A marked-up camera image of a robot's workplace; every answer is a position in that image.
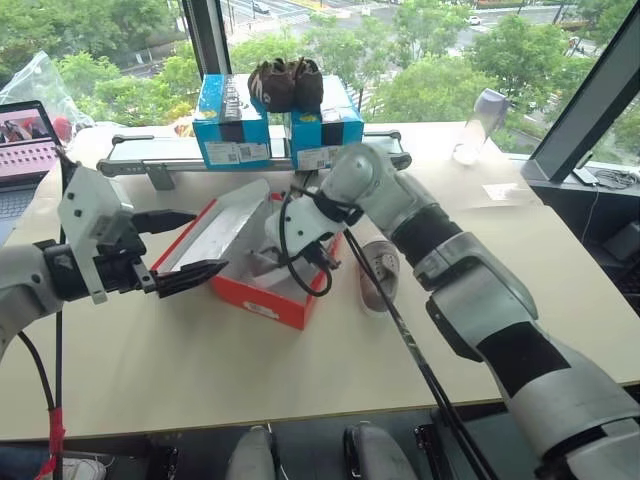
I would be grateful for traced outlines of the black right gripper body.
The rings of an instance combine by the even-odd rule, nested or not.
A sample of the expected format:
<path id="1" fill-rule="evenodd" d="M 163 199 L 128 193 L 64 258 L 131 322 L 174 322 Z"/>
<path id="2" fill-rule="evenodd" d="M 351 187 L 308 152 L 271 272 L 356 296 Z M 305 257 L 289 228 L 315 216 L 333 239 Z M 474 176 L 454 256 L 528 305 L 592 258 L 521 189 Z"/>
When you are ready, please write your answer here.
<path id="1" fill-rule="evenodd" d="M 332 248 L 335 246 L 335 238 L 323 236 L 306 245 L 301 251 L 301 256 L 321 271 L 337 270 L 341 261 L 335 258 Z"/>

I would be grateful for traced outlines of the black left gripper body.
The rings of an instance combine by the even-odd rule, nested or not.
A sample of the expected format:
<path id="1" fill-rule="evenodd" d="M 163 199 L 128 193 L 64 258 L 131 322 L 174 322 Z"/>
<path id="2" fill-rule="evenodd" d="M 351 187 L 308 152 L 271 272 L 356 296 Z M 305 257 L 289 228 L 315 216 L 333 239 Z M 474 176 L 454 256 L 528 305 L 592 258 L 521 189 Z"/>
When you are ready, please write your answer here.
<path id="1" fill-rule="evenodd" d="M 147 248 L 141 239 L 142 233 L 152 232 L 154 221 L 153 213 L 119 219 L 115 232 L 98 241 L 95 265 L 106 292 L 151 293 L 157 289 L 153 274 L 142 260 Z"/>

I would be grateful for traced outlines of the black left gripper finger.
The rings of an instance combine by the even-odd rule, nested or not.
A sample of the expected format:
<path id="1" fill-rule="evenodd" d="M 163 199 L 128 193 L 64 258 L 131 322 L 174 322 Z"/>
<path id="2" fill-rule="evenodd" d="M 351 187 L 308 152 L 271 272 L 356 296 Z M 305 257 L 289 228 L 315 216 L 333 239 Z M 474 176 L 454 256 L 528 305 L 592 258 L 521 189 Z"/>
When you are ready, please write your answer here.
<path id="1" fill-rule="evenodd" d="M 159 298 L 166 298 L 207 283 L 217 276 L 226 266 L 224 259 L 200 260 L 182 266 L 177 271 L 158 273 L 151 271 L 154 280 L 153 291 Z"/>
<path id="2" fill-rule="evenodd" d="M 132 224 L 140 234 L 158 234 L 175 230 L 197 218 L 196 214 L 172 209 L 135 213 Z"/>

